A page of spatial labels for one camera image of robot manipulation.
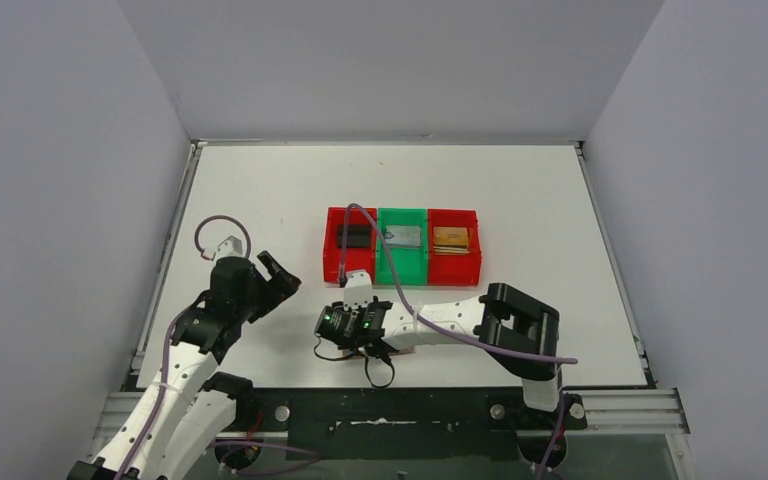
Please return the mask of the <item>green plastic bin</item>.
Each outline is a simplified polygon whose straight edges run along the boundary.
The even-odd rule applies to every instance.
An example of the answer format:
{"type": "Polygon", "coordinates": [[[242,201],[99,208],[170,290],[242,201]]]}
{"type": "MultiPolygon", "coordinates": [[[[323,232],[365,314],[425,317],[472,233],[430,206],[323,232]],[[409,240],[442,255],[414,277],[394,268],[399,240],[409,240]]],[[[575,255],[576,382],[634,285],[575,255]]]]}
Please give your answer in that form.
{"type": "Polygon", "coordinates": [[[399,281],[403,286],[423,286],[428,282],[428,221],[423,209],[381,208],[378,211],[378,226],[384,234],[387,225],[417,225],[422,228],[423,239],[420,248],[391,248],[399,281]]]}

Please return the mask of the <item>red bin with black card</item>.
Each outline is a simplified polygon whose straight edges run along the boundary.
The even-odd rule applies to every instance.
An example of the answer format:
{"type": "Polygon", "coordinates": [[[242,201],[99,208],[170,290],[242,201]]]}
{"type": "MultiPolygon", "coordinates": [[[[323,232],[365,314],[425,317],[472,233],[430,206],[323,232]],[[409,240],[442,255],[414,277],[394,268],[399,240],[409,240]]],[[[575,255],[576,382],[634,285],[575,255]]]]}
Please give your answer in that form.
{"type": "Polygon", "coordinates": [[[371,277],[376,271],[377,237],[372,228],[372,244],[369,249],[338,249],[335,246],[337,226],[341,224],[370,225],[369,220],[358,209],[353,209],[345,221],[344,207],[329,207],[326,213],[324,243],[322,249],[322,275],[326,283],[338,283],[340,261],[345,260],[343,271],[365,270],[371,277]]]}

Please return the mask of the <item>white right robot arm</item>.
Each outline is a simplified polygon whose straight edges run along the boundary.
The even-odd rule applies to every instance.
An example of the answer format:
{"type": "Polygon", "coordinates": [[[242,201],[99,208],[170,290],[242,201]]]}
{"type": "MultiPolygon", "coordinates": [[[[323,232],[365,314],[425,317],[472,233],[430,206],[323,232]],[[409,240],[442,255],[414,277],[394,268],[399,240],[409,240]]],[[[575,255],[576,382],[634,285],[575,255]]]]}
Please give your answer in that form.
{"type": "Polygon", "coordinates": [[[520,379],[523,403],[553,412],[560,405],[557,355],[560,313],[505,283],[482,295],[450,303],[409,305],[382,300],[366,286],[348,287],[340,302],[323,308],[314,335],[345,351],[391,363],[391,356],[419,346],[468,345],[490,355],[520,379]]]}

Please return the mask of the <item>tan leather card holder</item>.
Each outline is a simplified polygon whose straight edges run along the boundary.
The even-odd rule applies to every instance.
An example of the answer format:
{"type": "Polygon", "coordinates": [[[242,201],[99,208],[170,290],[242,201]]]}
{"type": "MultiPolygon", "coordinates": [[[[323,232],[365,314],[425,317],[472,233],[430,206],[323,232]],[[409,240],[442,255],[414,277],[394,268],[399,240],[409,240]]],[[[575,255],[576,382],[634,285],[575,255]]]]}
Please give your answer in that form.
{"type": "Polygon", "coordinates": [[[410,355],[415,352],[416,348],[408,347],[403,349],[396,349],[389,344],[380,343],[375,345],[361,345],[354,347],[339,346],[338,350],[343,355],[368,357],[371,359],[383,359],[384,357],[410,355]]]}

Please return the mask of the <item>red bin with gold cards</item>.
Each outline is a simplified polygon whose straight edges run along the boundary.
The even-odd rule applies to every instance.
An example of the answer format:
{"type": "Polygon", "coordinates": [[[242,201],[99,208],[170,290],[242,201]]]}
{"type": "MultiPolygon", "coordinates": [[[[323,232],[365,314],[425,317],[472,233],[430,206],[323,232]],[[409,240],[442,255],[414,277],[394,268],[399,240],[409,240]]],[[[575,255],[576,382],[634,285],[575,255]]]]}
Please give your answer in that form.
{"type": "Polygon", "coordinates": [[[482,251],[479,223],[474,210],[428,209],[429,263],[428,284],[432,286],[476,286],[479,283],[482,251]],[[466,227],[469,229],[470,251],[461,255],[437,255],[432,250],[434,227],[466,227]]]}

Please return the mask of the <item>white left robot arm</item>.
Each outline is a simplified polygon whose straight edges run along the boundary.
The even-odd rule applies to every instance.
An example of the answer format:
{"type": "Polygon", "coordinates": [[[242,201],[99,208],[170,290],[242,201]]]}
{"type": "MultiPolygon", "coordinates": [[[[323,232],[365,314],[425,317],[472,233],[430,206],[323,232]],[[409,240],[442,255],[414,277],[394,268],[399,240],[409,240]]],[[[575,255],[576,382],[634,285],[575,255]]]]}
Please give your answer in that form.
{"type": "Polygon", "coordinates": [[[71,479],[181,479],[216,436],[232,425],[250,380],[219,371],[242,327],[299,289],[298,277],[267,251],[256,261],[216,260],[209,286],[169,325],[161,365],[123,425],[71,479]]]}

